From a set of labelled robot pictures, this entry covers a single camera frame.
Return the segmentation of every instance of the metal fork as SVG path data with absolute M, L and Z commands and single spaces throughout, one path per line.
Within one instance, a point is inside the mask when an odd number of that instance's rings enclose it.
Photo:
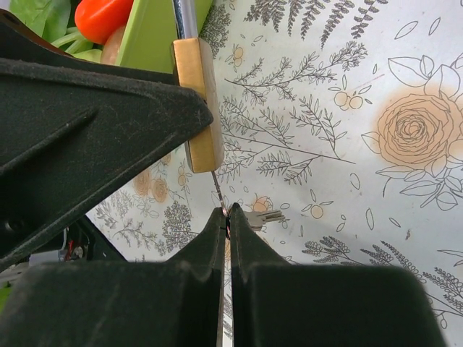
M 260 231 L 265 223 L 284 220 L 285 217 L 280 210 L 272 210 L 265 212 L 245 212 L 247 222 L 250 224 L 253 231 Z

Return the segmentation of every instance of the floral tablecloth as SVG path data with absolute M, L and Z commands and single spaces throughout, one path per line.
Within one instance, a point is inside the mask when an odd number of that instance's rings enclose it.
M 462 18 L 460 0 L 216 0 L 202 33 L 227 203 L 283 210 L 258 234 L 292 263 L 408 269 L 451 346 L 463 346 Z M 192 175 L 181 147 L 89 216 L 127 259 L 159 261 L 215 206 L 211 175 Z M 229 284 L 228 267 L 228 344 Z

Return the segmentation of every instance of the metal rod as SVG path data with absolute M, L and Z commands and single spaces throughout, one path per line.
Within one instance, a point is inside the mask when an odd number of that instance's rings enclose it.
M 172 0 L 179 39 L 197 38 L 195 0 Z

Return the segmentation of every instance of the red tomato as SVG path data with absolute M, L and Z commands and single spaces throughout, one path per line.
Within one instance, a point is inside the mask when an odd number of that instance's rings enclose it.
M 103 45 L 126 25 L 133 0 L 82 0 L 75 11 L 77 29 L 88 40 Z

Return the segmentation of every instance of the black object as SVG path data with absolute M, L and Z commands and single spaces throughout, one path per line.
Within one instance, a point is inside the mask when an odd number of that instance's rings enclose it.
M 89 260 L 105 261 L 27 271 L 0 347 L 216 346 L 228 227 L 236 346 L 444 346 L 411 273 L 289 265 L 239 205 L 227 219 L 215 209 L 165 263 L 120 261 L 82 216 L 212 117 L 192 91 L 149 82 L 168 76 L 76 61 L 24 30 L 0 12 L 0 270 L 68 225 L 90 235 Z

